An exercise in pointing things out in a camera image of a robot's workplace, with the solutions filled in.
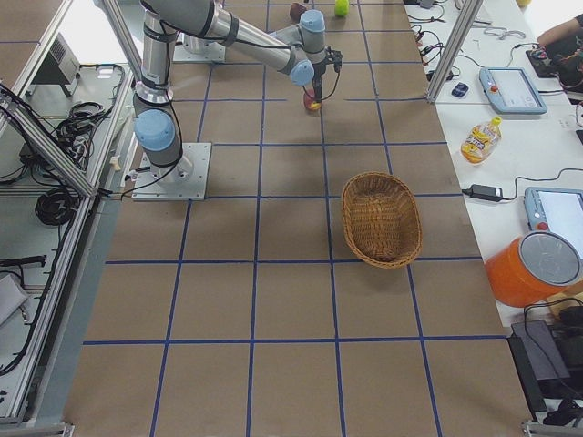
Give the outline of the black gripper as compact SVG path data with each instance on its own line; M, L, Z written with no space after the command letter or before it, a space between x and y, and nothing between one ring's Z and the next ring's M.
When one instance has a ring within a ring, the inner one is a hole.
M324 63L312 64L313 68L313 99L315 102L322 101L322 76L326 73Z

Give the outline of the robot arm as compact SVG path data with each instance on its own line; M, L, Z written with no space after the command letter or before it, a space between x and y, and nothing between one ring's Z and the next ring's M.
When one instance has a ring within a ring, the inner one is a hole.
M195 38L243 53L288 76L296 86L311 86L315 98L322 98L328 51L321 11L302 12L298 24L268 34L218 1L144 1L141 6L143 60L134 87L134 132L154 181L181 182L191 173L173 87L185 86L188 74L210 76L212 70L209 65L175 64L178 43Z

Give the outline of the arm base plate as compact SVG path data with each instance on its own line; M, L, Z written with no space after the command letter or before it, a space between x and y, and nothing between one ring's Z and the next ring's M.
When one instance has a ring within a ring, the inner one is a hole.
M223 64L226 48L217 42L180 34L173 60L181 63Z
M136 201L203 200L206 195L211 143L184 143L182 158L171 172L150 164L146 153L141 166L148 171L137 175L130 192Z

